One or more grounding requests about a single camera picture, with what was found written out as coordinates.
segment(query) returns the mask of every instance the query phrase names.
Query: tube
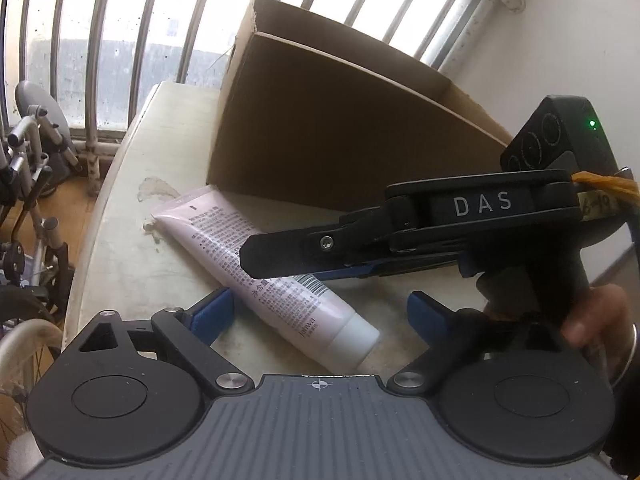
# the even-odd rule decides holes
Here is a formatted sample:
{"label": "tube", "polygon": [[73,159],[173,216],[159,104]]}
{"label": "tube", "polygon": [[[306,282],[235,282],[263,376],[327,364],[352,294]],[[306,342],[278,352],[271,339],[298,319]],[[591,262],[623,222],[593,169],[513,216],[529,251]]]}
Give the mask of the tube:
{"label": "tube", "polygon": [[313,275],[254,280],[244,272],[240,247],[258,230],[213,186],[166,202],[152,216],[265,323],[331,373],[352,372],[378,341],[380,332]]}

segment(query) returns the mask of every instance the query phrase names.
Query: barcode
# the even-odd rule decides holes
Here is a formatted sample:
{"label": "barcode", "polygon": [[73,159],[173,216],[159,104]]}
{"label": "barcode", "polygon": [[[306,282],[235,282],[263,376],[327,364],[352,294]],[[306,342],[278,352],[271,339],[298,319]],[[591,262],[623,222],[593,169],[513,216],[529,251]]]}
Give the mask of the barcode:
{"label": "barcode", "polygon": [[322,296],[329,288],[320,280],[318,280],[312,274],[300,274],[299,276],[293,276],[300,285],[308,288],[316,296]]}

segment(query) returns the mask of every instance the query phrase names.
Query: white table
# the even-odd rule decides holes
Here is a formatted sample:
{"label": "white table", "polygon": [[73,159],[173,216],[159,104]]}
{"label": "white table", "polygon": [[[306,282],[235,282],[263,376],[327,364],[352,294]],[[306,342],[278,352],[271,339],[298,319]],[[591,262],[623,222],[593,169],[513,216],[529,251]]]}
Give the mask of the white table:
{"label": "white table", "polygon": [[[205,183],[217,98],[214,89],[167,82],[148,97],[95,205],[71,291],[65,342],[101,310],[117,310],[123,319],[148,319],[167,306],[189,308],[220,286],[174,240],[143,229],[161,201]],[[226,196],[265,231],[337,217],[308,206]],[[385,381],[427,348],[406,320],[406,299],[413,290],[424,290],[454,310],[485,303],[475,280],[462,279],[457,267],[328,285],[382,333],[358,373],[379,374]],[[256,382],[265,373],[326,373],[245,308],[213,348]]]}

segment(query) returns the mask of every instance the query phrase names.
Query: gray base plate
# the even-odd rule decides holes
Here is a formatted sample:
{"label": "gray base plate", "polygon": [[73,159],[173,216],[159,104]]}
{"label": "gray base plate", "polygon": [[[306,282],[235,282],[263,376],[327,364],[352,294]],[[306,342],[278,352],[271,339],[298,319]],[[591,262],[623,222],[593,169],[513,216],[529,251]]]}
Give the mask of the gray base plate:
{"label": "gray base plate", "polygon": [[265,376],[223,397],[183,442],[146,462],[87,469],[46,460],[32,480],[604,480],[596,457],[550,467],[503,464],[450,436],[424,400],[375,377]]}

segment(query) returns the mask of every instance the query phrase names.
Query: cardboard box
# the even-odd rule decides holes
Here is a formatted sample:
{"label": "cardboard box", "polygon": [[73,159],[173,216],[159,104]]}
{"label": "cardboard box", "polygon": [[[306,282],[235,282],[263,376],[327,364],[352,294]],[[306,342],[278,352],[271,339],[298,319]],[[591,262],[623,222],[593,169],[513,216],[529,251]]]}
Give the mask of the cardboard box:
{"label": "cardboard box", "polygon": [[500,171],[511,136],[449,79],[353,28],[252,0],[223,81],[208,182],[336,210],[388,184]]}

